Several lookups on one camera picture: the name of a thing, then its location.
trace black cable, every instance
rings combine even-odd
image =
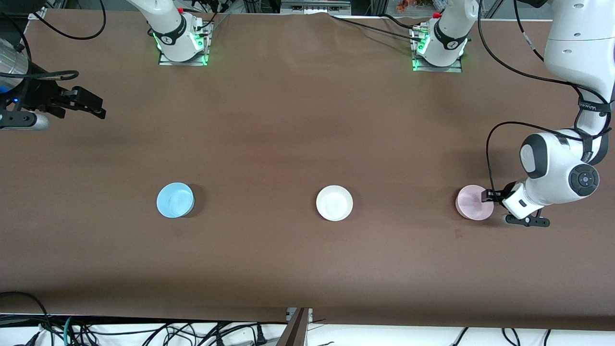
[[[66,37],[66,38],[70,38],[70,39],[78,39],[78,40],[86,40],[86,39],[93,39],[93,38],[97,38],[98,35],[100,35],[103,30],[105,29],[105,26],[107,25],[107,12],[105,11],[105,5],[103,4],[103,0],[100,0],[100,9],[103,10],[103,24],[100,27],[99,31],[91,36],[86,36],[86,37],[79,37],[79,36],[73,36],[73,35],[69,35],[69,34],[65,34],[62,31],[56,29],[53,25],[49,24],[46,20],[44,20],[40,15],[38,15],[38,13],[34,13],[34,15],[36,16],[36,18],[38,18],[43,24],[47,25],[51,30],[54,30],[56,33]]]
[[[218,339],[221,340],[223,337],[227,336],[228,334],[236,332],[236,331],[241,330],[243,328],[250,328],[252,330],[252,332],[254,332],[254,329],[252,329],[252,327],[256,326],[257,324],[258,323],[242,324],[242,325],[239,325],[239,326],[234,326],[234,327],[229,328],[229,329],[224,330],[224,331],[218,331],[220,333],[217,334],[216,338],[213,341],[211,341],[207,346],[212,346],[213,344],[215,344],[218,341]]]
[[[465,327],[461,331],[461,333],[459,333],[459,336],[457,336],[457,340],[451,346],[459,346],[459,343],[461,342],[461,339],[463,338],[463,335],[467,332],[468,329],[469,329],[469,327]]]
[[[117,332],[117,333],[97,332],[97,331],[90,330],[90,333],[91,334],[96,334],[96,335],[112,335],[112,336],[116,336],[116,335],[142,334],[142,333],[149,333],[149,332],[155,332],[155,331],[157,331],[157,329],[149,329],[149,330],[146,330],[146,331],[134,331],[134,332]]]
[[[261,346],[267,343],[267,339],[265,339],[265,335],[263,334],[263,327],[260,324],[256,325],[256,340],[254,341],[254,346]]]
[[[208,341],[209,338],[211,338],[216,332],[220,331],[221,328],[224,328],[228,326],[229,324],[231,323],[230,322],[218,322],[205,336],[203,336],[203,339],[197,344],[197,346],[201,346],[204,343],[206,343],[206,341]]]
[[[385,34],[389,34],[389,35],[393,35],[393,36],[409,39],[410,41],[420,41],[419,38],[414,38],[414,37],[410,37],[410,36],[406,36],[406,35],[402,35],[402,34],[398,34],[398,33],[392,33],[390,31],[382,30],[382,29],[375,28],[373,26],[365,25],[365,24],[362,24],[362,23],[353,22],[351,20],[346,20],[346,19],[343,19],[343,18],[338,18],[338,17],[334,17],[334,16],[331,16],[331,17],[334,18],[334,19],[340,20],[342,22],[346,22],[346,23],[362,26],[364,28],[368,28],[368,29],[371,29],[371,30],[380,31],[381,33],[385,33]]]
[[[92,345],[92,338],[90,338],[90,334],[91,334],[91,335],[92,335],[92,337],[94,338],[93,343],[97,345],[97,344],[98,344],[98,337],[97,337],[95,334],[92,334],[92,332],[91,332],[90,328],[88,327],[88,325],[84,324],[84,325],[83,325],[83,328],[84,328],[84,329],[85,329],[85,331],[86,331],[85,336],[86,336],[86,337],[87,337],[87,339],[90,341],[90,345]]]
[[[542,346],[547,346],[547,340],[549,339],[549,335],[551,335],[551,329],[547,329],[547,334],[544,334],[544,339],[542,340]]]
[[[521,30],[521,34],[523,34],[523,37],[525,37],[525,41],[530,45],[530,48],[532,49],[534,54],[536,54],[536,56],[540,60],[544,61],[544,58],[542,57],[542,55],[536,50],[536,47],[534,47],[534,44],[532,43],[528,35],[525,33],[523,24],[521,24],[521,18],[519,18],[519,8],[517,7],[517,0],[513,0],[512,4],[515,7],[515,16],[517,18],[517,25],[519,26],[519,30]]]
[[[479,1],[478,1],[478,12],[479,12],[479,13],[481,13],[482,8],[483,8],[483,0],[479,0]],[[489,55],[490,55],[490,56],[491,56],[491,57],[492,57],[495,61],[497,61],[500,65],[502,65],[502,66],[506,67],[508,70],[513,71],[513,72],[514,72],[514,73],[516,73],[516,74],[520,74],[520,75],[522,75],[522,76],[524,76],[524,77],[527,77],[527,78],[537,79],[537,80],[539,80],[539,81],[551,82],[551,83],[562,84],[562,85],[567,85],[567,86],[573,86],[573,87],[576,87],[576,88],[578,88],[578,89],[585,90],[585,91],[587,91],[587,92],[592,93],[592,94],[593,94],[593,95],[595,95],[596,97],[598,97],[598,99],[600,99],[600,101],[601,101],[602,103],[604,103],[604,104],[608,104],[608,102],[605,100],[605,98],[604,98],[602,95],[600,95],[600,93],[598,93],[598,92],[597,92],[597,91],[595,91],[595,90],[592,90],[591,88],[588,88],[588,87],[585,87],[585,86],[582,86],[582,85],[578,85],[578,84],[575,84],[575,83],[572,83],[572,82],[566,82],[566,81],[560,81],[560,80],[557,80],[557,79],[551,79],[551,78],[545,78],[545,77],[535,76],[535,75],[533,75],[533,74],[529,74],[529,73],[525,73],[525,72],[519,71],[519,70],[517,70],[516,68],[511,67],[511,66],[510,66],[510,65],[508,65],[507,63],[503,62],[500,58],[498,58],[495,54],[493,54],[493,52],[491,51],[491,49],[490,49],[490,48],[489,48],[489,46],[487,45],[487,42],[485,41],[485,37],[484,37],[484,35],[483,35],[483,29],[482,29],[482,26],[481,26],[480,16],[478,16],[477,22],[478,22],[478,35],[480,36],[480,40],[481,40],[481,42],[483,43],[483,46],[485,47],[485,50],[486,50],[486,51],[489,53]]]
[[[53,326],[51,325],[51,322],[49,321],[49,314],[47,313],[47,309],[45,309],[45,306],[41,303],[41,301],[37,297],[35,297],[34,295],[32,295],[30,293],[20,292],[20,291],[0,292],[0,298],[2,298],[2,297],[9,297],[9,296],[27,297],[27,298],[30,298],[31,300],[33,300],[34,302],[36,302],[36,305],[38,305],[39,308],[42,311],[42,314],[43,314],[43,317],[45,319],[45,322],[47,323],[47,326],[49,327],[49,329],[53,329]],[[55,345],[54,339],[55,339],[54,336],[51,335],[51,346]]]
[[[508,338],[508,335],[506,335],[506,328],[502,328],[502,335],[504,336],[506,341],[508,341],[508,343],[511,344],[512,346],[521,346],[521,341],[519,340],[519,335],[517,335],[517,331],[515,330],[515,328],[511,328],[511,330],[512,330],[512,333],[515,334],[515,339],[517,340],[516,344]]]
[[[187,338],[186,336],[180,335],[180,333],[186,329],[188,326],[190,326],[192,323],[186,323],[186,325],[184,325],[181,328],[175,328],[173,326],[169,326],[167,327],[167,336],[164,338],[164,341],[162,342],[162,346],[168,346],[169,342],[171,341],[171,339],[175,336],[178,337],[182,337],[186,340],[188,340],[190,342],[191,346],[194,346],[194,344],[192,343],[192,340]]]
[[[41,332],[36,332],[36,334],[33,335],[24,346],[34,346],[39,335],[41,335]]]
[[[26,74],[13,74],[13,73],[0,73],[0,77],[5,78],[32,78],[39,79],[41,81],[69,81],[79,76],[79,71],[65,70],[46,73],[26,73]]]
[[[192,326],[192,323],[190,323],[190,329],[192,329],[192,334],[193,334],[193,336],[194,336],[194,345],[196,345],[196,343],[197,343],[199,340],[198,340],[198,337],[197,337],[196,331],[194,330],[194,327]]]
[[[83,326],[80,330],[79,330],[79,338],[81,339],[81,344],[85,345],[85,340],[83,339],[83,335],[87,332],[87,326]]]
[[[205,23],[205,24],[203,24],[201,26],[198,26],[196,28],[196,30],[201,30],[201,29],[205,28],[207,25],[211,24],[213,22],[213,19],[216,17],[217,14],[218,14],[218,12],[214,12],[212,17],[211,17],[211,19],[209,20],[209,22],[207,22],[207,23]]]
[[[158,328],[150,336],[148,336],[148,338],[145,339],[145,341],[142,343],[141,346],[148,346],[149,343],[152,342],[152,340],[154,340],[155,336],[158,335],[158,333],[160,333],[163,329],[165,329],[169,325],[170,323],[163,324],[160,328]]]
[[[256,337],[256,332],[254,331],[254,328],[250,327],[250,330],[252,331],[252,337],[254,338],[254,345],[256,346],[256,343],[258,342],[258,338]]]
[[[412,27],[413,27],[414,25],[418,25],[418,24],[420,24],[420,23],[418,23],[418,24],[414,24],[414,25],[406,25],[406,24],[404,24],[404,23],[402,23],[402,22],[398,21],[398,20],[397,20],[397,18],[393,17],[393,16],[392,16],[392,15],[390,15],[390,14],[386,14],[386,13],[379,14],[378,16],[379,16],[379,17],[386,17],[386,18],[388,18],[388,19],[392,20],[392,21],[393,21],[393,23],[395,23],[395,24],[397,24],[397,25],[401,26],[402,28],[406,28],[406,29],[412,29]]]

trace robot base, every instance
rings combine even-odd
[[[425,33],[417,33],[415,30],[410,29],[410,37],[418,37],[425,39]],[[440,67],[434,66],[425,60],[423,56],[417,53],[417,50],[424,44],[424,42],[410,41],[410,50],[412,51],[412,70],[413,71],[427,71],[427,72],[461,72],[461,59],[457,58],[455,62],[450,66]]]
[[[174,62],[173,60],[169,60],[164,54],[161,52],[160,57],[158,58],[158,65],[161,66],[207,66],[209,62],[209,48],[212,43],[212,31],[213,31],[213,22],[209,23],[205,28],[202,29],[199,33],[205,34],[202,38],[203,42],[203,50],[198,52],[191,59],[186,60],[184,62]]]

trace power cable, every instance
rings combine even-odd
[[[462,329],[461,333],[459,333],[459,336],[457,336],[457,340],[451,346],[459,346],[459,343],[461,342],[461,339],[463,338],[463,335],[466,334],[468,329],[469,329],[469,327],[465,327],[464,329]]]
[[[20,297],[27,297],[31,300],[33,300],[36,305],[38,305],[38,307],[41,309],[42,314],[43,314],[43,318],[45,319],[45,323],[47,324],[47,327],[49,327],[50,330],[53,330],[53,326],[51,325],[51,322],[49,321],[49,314],[47,313],[47,309],[45,309],[45,306],[42,304],[42,302],[35,297],[34,295],[30,294],[30,293],[26,293],[26,292],[20,292],[20,291],[6,291],[6,292],[0,292],[0,298],[2,297],[10,297],[10,296],[20,296]],[[51,336],[51,346],[55,345],[54,342],[54,336]]]
[[[542,346],[547,346],[547,340],[549,339],[549,335],[551,335],[551,329],[547,329],[547,334],[544,334],[544,339],[542,340]]]
[[[343,18],[339,18],[339,17],[333,17],[333,16],[331,16],[331,17],[332,17],[332,18],[334,18],[334,19],[337,19],[337,20],[339,20],[339,21],[341,21],[341,22],[346,22],[346,23],[349,23],[349,24],[353,24],[353,25],[362,26],[362,27],[364,27],[364,28],[368,28],[368,29],[371,29],[371,30],[380,31],[381,33],[385,33],[385,34],[389,34],[389,35],[393,35],[393,36],[397,36],[397,37],[401,37],[401,38],[409,39],[410,41],[420,41],[420,39],[419,39],[419,38],[413,38],[413,37],[410,37],[410,36],[407,36],[407,35],[402,35],[402,34],[398,34],[398,33],[393,33],[393,32],[391,32],[391,31],[382,30],[382,29],[380,29],[380,28],[375,28],[375,27],[373,27],[373,26],[365,25],[365,24],[363,24],[363,23],[353,22],[353,21],[351,21],[351,20],[347,20],[347,19],[343,19]]]
[[[517,18],[517,25],[519,26],[519,30],[521,30],[521,34],[523,34],[523,37],[525,38],[525,41],[530,45],[530,48],[532,49],[534,54],[536,54],[536,56],[540,60],[544,61],[544,58],[542,57],[542,55],[536,50],[536,47],[534,47],[534,44],[530,40],[530,37],[525,33],[525,29],[523,28],[523,24],[521,24],[521,19],[519,18],[519,8],[517,7],[517,0],[513,0],[512,4],[515,7],[515,17]]]
[[[402,23],[402,22],[398,21],[398,20],[397,20],[397,18],[393,17],[393,16],[392,16],[392,15],[390,15],[390,14],[386,14],[386,13],[380,14],[380,15],[378,15],[378,16],[379,16],[379,17],[386,17],[386,18],[388,18],[388,19],[392,20],[392,21],[393,21],[393,23],[395,23],[395,24],[397,24],[397,25],[401,26],[402,28],[406,28],[406,29],[410,29],[410,30],[412,30],[412,27],[413,27],[414,25],[417,25],[417,24],[414,24],[414,25],[406,25],[406,24],[404,24],[404,23]]]
[[[514,342],[512,342],[512,340],[508,338],[508,335],[506,335],[506,328],[502,328],[502,335],[504,336],[506,341],[508,341],[508,343],[511,344],[511,346],[521,346],[521,340],[519,340],[519,335],[517,334],[517,331],[515,330],[515,328],[511,328],[510,330],[512,330],[512,334],[515,335],[515,339],[517,340],[517,343],[515,344]]]
[[[103,24],[100,27],[100,29],[98,30],[98,32],[96,32],[93,35],[86,36],[86,37],[73,36],[73,35],[69,35],[69,34],[63,33],[62,31],[60,31],[59,29],[57,29],[53,25],[49,24],[46,20],[44,20],[38,13],[35,12],[34,16],[36,16],[36,18],[38,18],[43,24],[47,25],[51,30],[54,30],[56,33],[66,37],[66,38],[78,39],[78,40],[93,39],[93,38],[97,38],[98,35],[102,34],[103,30],[105,30],[105,26],[107,25],[107,12],[105,11],[105,5],[103,4],[103,0],[99,0],[99,1],[100,1],[100,8],[103,10]]]

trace brown table surface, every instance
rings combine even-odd
[[[81,35],[101,21],[47,18]],[[549,26],[526,24],[537,46]],[[506,225],[500,207],[471,222],[453,203],[487,186],[495,124],[568,127],[571,88],[505,70],[476,31],[464,72],[438,74],[412,71],[404,39],[325,14],[232,15],[202,68],[158,66],[147,29],[138,12],[108,12],[90,41],[28,29],[33,60],[79,70],[62,85],[102,97],[107,119],[69,111],[47,131],[0,134],[3,291],[52,313],[264,321],[308,306],[328,323],[614,329],[615,160],[593,196],[545,208],[549,228]],[[484,29],[499,56],[548,75],[516,23]],[[494,135],[498,187],[524,177],[532,132]],[[189,217],[156,209],[174,181],[195,191]],[[343,222],[315,209],[332,184],[353,195]]]

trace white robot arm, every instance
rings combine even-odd
[[[528,178],[502,193],[502,204],[520,220],[544,206],[590,196],[600,183],[594,165],[608,150],[604,131],[615,84],[615,1],[554,0],[552,7],[547,68],[598,95],[581,89],[574,127],[558,131],[580,140],[542,132],[523,142],[520,159]]]
[[[147,19],[161,52],[174,62],[193,58],[205,47],[203,20],[180,11],[173,0],[127,0]]]

